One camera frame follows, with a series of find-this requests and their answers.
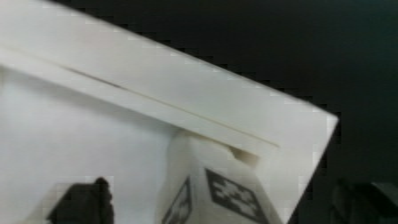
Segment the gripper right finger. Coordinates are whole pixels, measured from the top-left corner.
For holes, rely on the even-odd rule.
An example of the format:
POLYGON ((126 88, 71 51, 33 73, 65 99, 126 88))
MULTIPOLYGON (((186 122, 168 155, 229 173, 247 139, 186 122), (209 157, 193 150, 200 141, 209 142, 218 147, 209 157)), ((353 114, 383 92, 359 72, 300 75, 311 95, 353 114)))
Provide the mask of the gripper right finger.
POLYGON ((398 186, 392 183, 337 181, 328 224, 398 224, 398 186))

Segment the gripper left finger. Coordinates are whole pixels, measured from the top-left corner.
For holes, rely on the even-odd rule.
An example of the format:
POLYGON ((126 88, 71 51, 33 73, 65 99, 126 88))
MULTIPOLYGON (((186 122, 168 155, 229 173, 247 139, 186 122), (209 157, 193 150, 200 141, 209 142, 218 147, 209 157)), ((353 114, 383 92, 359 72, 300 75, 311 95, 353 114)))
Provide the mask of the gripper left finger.
POLYGON ((110 184, 103 177, 71 185, 46 220, 49 224, 113 224, 110 184))

